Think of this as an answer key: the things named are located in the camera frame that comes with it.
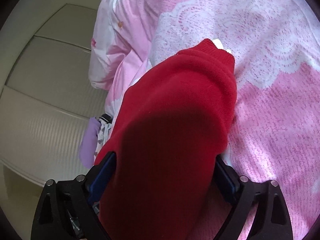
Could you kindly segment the red Mickey Mouse sweater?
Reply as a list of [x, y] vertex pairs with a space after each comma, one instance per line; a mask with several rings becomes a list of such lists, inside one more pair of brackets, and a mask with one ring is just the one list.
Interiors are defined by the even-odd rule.
[[100, 201], [112, 239], [186, 239], [234, 117], [234, 57], [209, 39], [146, 72], [124, 94], [96, 162], [117, 155]]

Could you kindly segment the folded white patterned garment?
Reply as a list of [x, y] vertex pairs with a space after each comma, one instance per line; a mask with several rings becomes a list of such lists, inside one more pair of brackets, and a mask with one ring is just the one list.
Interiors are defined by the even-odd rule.
[[107, 113], [104, 113], [98, 118], [98, 121], [100, 122], [100, 128], [99, 132], [97, 133], [97, 147], [94, 153], [94, 160], [108, 140], [109, 132], [111, 130], [112, 117]]

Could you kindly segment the folded purple garment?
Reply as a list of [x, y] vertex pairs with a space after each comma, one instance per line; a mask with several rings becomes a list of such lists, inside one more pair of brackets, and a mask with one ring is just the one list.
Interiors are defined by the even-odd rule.
[[101, 123], [96, 118], [89, 119], [79, 147], [79, 158], [85, 168], [91, 168], [94, 165], [100, 127]]

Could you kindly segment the pink floral duvet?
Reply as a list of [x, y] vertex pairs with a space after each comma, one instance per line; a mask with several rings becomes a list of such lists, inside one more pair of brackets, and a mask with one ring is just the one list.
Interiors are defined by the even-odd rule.
[[206, 38], [235, 57], [225, 161], [280, 183], [302, 239], [319, 216], [319, 21], [305, 0], [101, 0], [89, 80], [116, 117], [143, 74]]

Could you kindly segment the white louvered wardrobe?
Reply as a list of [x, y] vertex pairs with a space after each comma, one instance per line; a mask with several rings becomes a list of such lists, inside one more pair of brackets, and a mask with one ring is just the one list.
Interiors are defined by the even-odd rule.
[[31, 37], [1, 91], [1, 208], [29, 239], [42, 188], [87, 169], [78, 150], [106, 92], [88, 79], [97, 12], [66, 4]]

